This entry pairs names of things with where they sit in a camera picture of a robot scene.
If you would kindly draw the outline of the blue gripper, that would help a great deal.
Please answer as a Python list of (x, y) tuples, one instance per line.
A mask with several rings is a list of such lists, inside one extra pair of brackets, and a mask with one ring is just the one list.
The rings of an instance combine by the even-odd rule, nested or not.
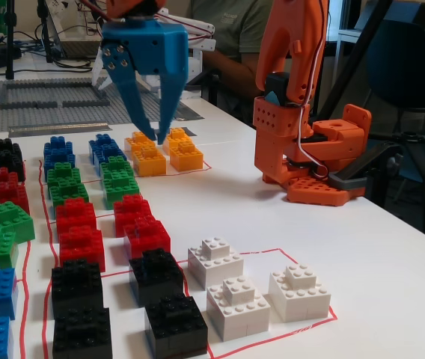
[(156, 134), (144, 112), (136, 73), (160, 78), (157, 142), (163, 144), (188, 78), (185, 28), (153, 18), (108, 22), (103, 27), (102, 59), (131, 122), (152, 141)]

